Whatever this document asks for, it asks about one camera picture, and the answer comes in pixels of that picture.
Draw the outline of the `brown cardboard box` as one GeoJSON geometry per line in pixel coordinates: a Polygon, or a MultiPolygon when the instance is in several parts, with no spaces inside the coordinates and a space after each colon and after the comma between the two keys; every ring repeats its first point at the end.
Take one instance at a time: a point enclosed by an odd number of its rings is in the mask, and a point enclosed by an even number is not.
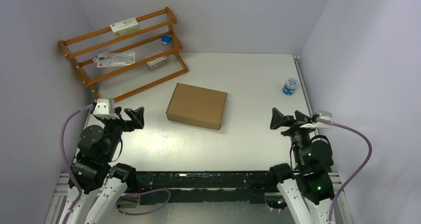
{"type": "Polygon", "coordinates": [[[227,92],[177,83],[166,109],[170,121],[220,130],[227,92]]]}

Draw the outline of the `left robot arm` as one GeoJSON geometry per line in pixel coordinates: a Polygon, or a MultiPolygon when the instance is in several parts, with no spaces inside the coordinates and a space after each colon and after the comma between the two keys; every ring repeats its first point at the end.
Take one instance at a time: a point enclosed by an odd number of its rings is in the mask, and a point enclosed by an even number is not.
{"type": "Polygon", "coordinates": [[[100,112],[100,105],[93,103],[78,112],[88,108],[103,126],[86,127],[77,144],[76,161],[69,164],[64,159],[70,179],[67,203],[60,219],[63,224],[98,224],[123,193],[141,191],[134,167],[123,163],[111,166],[110,163],[117,146],[123,144],[122,134],[143,129],[144,108],[117,107],[100,112]],[[122,111],[129,120],[122,118],[122,111]]]}

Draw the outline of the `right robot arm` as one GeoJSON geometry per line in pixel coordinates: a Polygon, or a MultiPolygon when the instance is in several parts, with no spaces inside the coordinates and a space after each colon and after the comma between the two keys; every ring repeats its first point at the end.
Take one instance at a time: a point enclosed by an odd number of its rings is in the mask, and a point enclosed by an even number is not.
{"type": "Polygon", "coordinates": [[[324,135],[310,134],[327,129],[330,113],[307,116],[299,111],[284,115],[272,109],[270,129],[286,127],[282,136],[291,141],[290,154],[295,166],[282,163],[270,168],[268,186],[279,191],[297,224],[334,224],[334,187],[329,170],[334,164],[331,143],[324,135]]]}

